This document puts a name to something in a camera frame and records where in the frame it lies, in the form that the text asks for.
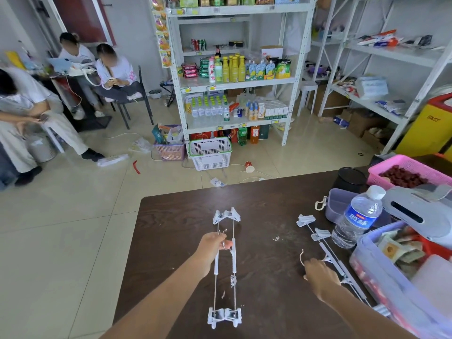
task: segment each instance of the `black chair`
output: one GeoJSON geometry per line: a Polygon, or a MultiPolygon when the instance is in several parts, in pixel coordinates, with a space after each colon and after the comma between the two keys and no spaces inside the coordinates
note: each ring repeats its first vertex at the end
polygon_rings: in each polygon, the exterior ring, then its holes
{"type": "MultiPolygon", "coordinates": [[[[129,124],[127,123],[126,117],[124,116],[124,113],[122,111],[122,107],[124,107],[124,112],[127,115],[127,119],[130,120],[130,115],[129,115],[129,112],[127,111],[126,104],[133,103],[133,102],[144,101],[144,103],[146,104],[147,113],[149,114],[150,123],[152,125],[154,125],[154,121],[152,120],[152,111],[150,110],[149,100],[147,99],[146,91],[144,89],[144,85],[143,85],[143,82],[142,82],[142,79],[141,79],[141,66],[140,65],[138,66],[138,77],[139,77],[139,81],[138,82],[140,82],[141,93],[142,93],[143,97],[137,98],[135,100],[127,100],[127,102],[115,101],[115,103],[117,104],[117,106],[119,108],[119,112],[121,113],[122,119],[124,120],[124,124],[126,124],[127,130],[130,130],[130,127],[129,127],[129,124]]],[[[116,112],[116,109],[115,109],[115,107],[113,105],[113,102],[111,103],[111,106],[113,108],[113,111],[116,112]]]]}

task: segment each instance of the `black shoe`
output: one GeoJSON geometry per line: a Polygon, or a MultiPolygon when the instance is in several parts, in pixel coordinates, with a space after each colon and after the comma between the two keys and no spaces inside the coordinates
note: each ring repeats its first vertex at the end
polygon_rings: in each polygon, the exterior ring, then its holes
{"type": "Polygon", "coordinates": [[[99,159],[105,158],[105,156],[92,149],[87,149],[84,153],[82,153],[82,158],[91,159],[93,162],[97,162],[99,159]]]}
{"type": "Polygon", "coordinates": [[[31,169],[30,171],[19,174],[17,181],[14,183],[14,185],[16,187],[22,187],[29,184],[31,181],[33,181],[36,175],[41,173],[41,171],[42,168],[40,166],[37,166],[36,168],[31,169]]]}

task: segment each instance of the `white plastic basket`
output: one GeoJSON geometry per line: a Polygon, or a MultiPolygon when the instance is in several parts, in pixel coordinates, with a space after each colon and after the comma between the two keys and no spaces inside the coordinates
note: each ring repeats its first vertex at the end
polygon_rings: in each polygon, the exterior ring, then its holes
{"type": "Polygon", "coordinates": [[[229,166],[232,144],[227,137],[190,141],[189,157],[197,171],[229,166]]]}

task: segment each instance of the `dark pants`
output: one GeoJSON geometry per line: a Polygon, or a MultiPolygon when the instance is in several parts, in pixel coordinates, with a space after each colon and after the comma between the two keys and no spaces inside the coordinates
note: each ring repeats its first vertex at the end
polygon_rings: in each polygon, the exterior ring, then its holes
{"type": "Polygon", "coordinates": [[[133,82],[131,85],[125,85],[124,87],[114,85],[110,90],[102,86],[96,87],[96,93],[103,97],[112,98],[120,103],[127,102],[127,96],[132,96],[135,93],[141,93],[145,96],[144,88],[138,81],[133,82]]]}

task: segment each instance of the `dark wooden table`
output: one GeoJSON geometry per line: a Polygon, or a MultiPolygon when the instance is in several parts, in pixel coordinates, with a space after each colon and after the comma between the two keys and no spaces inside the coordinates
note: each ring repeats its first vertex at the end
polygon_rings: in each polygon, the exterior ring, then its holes
{"type": "MultiPolygon", "coordinates": [[[[192,255],[204,233],[216,230],[212,225],[215,210],[234,207],[241,216],[235,237],[237,306],[242,309],[242,324],[234,328],[223,321],[215,330],[207,324],[208,309],[213,306],[212,267],[168,338],[351,338],[347,325],[317,300],[302,278],[301,250],[305,259],[325,255],[312,241],[309,229],[295,223],[300,214],[314,215],[313,227],[333,228],[324,211],[314,209],[314,203],[328,195],[336,176],[337,171],[328,171],[142,199],[114,321],[192,255]]],[[[231,220],[223,220],[220,227],[230,231],[231,220]]],[[[349,252],[333,246],[347,265],[349,252]]],[[[231,266],[229,252],[221,251],[217,308],[234,307],[231,266]]]]}

